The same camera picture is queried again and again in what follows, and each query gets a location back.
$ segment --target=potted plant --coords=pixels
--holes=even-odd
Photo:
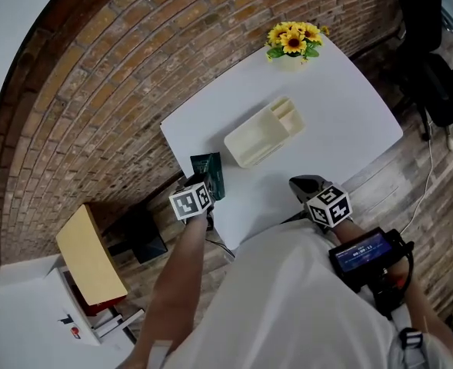
[[[327,26],[319,29],[307,22],[281,22],[268,33],[270,49],[267,59],[282,71],[297,71],[308,61],[318,57],[316,48],[323,46],[320,32],[328,35]]]

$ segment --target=phone screen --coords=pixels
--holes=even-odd
[[[335,257],[344,272],[352,271],[370,261],[380,257],[392,249],[391,245],[381,236],[380,233],[373,235],[364,241],[359,242],[340,253]]]

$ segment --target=black chair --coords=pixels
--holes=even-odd
[[[453,69],[432,53],[441,44],[441,0],[399,0],[405,23],[405,40],[397,50],[398,80],[405,97],[396,111],[411,104],[418,106],[425,133],[430,140],[426,111],[432,121],[447,133],[453,151]]]

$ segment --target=chair seat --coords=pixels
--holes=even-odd
[[[447,62],[434,53],[400,55],[408,79],[408,91],[423,105],[438,127],[453,124],[453,72]]]

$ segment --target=white cube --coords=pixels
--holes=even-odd
[[[312,220],[329,227],[339,224],[352,213],[347,191],[336,184],[325,189],[306,204]]]
[[[169,198],[177,220],[184,220],[201,214],[212,203],[204,182],[182,188],[170,195]]]

